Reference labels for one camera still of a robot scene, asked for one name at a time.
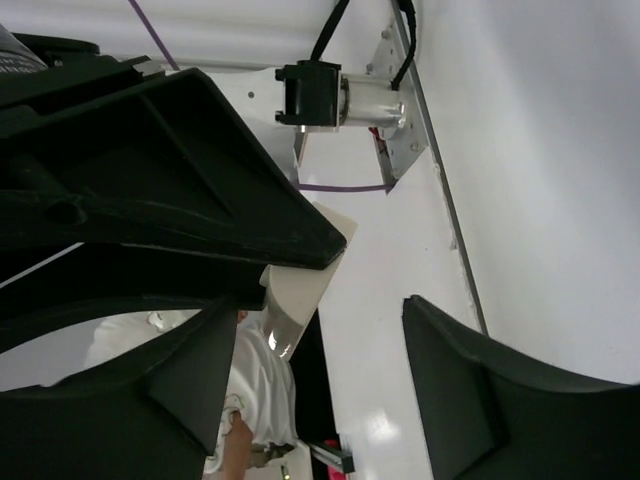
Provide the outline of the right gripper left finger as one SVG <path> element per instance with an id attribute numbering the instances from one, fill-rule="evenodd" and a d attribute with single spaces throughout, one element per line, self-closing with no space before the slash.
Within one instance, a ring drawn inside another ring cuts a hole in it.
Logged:
<path id="1" fill-rule="evenodd" d="M 4 479 L 199 479 L 216 451 L 237 306 L 49 386 L 1 395 Z"/>

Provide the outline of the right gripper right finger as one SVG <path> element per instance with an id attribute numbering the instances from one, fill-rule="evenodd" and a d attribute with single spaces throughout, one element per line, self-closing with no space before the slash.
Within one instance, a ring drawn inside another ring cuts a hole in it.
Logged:
<path id="1" fill-rule="evenodd" d="M 638 478 L 638 385 L 531 358 L 417 295 L 402 323 L 434 478 Z"/>

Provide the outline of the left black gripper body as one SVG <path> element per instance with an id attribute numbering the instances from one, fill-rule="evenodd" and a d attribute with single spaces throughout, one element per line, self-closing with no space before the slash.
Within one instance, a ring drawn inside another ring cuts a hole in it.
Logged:
<path id="1" fill-rule="evenodd" d="M 3 108 L 68 108 L 164 76 L 147 56 L 118 60 L 88 41 L 1 29 Z"/>

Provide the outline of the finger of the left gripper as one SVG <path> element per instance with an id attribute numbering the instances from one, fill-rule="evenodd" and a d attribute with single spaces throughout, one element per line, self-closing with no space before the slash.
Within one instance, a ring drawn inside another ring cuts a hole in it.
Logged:
<path id="1" fill-rule="evenodd" d="M 218 297 L 257 310 L 263 266 L 120 245 L 30 247 L 1 254 L 1 347 L 87 320 L 197 309 Z"/>
<path id="2" fill-rule="evenodd" d="M 204 73 L 1 106 L 1 245 L 121 244 L 322 269 L 346 246 Z"/>

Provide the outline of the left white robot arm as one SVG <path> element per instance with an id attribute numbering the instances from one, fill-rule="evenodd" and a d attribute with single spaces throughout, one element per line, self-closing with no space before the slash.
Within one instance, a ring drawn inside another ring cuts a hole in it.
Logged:
<path id="1" fill-rule="evenodd" d="M 339 2 L 309 58 L 241 77 L 166 72 L 88 42 L 1 34 L 1 347 L 93 317 L 201 307 L 266 311 L 289 356 L 355 226 L 309 204 L 250 130 L 399 130 L 412 58 L 390 78 L 322 60 Z"/>

